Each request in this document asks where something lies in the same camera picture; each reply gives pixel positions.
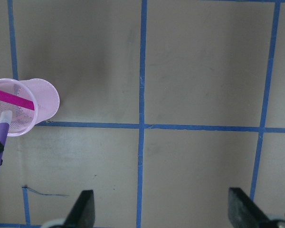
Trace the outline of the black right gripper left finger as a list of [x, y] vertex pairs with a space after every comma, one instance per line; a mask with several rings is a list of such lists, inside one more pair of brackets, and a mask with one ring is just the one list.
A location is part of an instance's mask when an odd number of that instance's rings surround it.
[[95, 201], [93, 190], [83, 190], [63, 223], [64, 228], [93, 228]]

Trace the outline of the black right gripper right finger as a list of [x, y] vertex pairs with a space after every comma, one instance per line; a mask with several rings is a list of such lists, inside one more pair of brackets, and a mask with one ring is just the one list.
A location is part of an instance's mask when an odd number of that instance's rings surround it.
[[234, 228], [265, 228], [270, 219], [241, 188], [228, 189], [228, 219]]

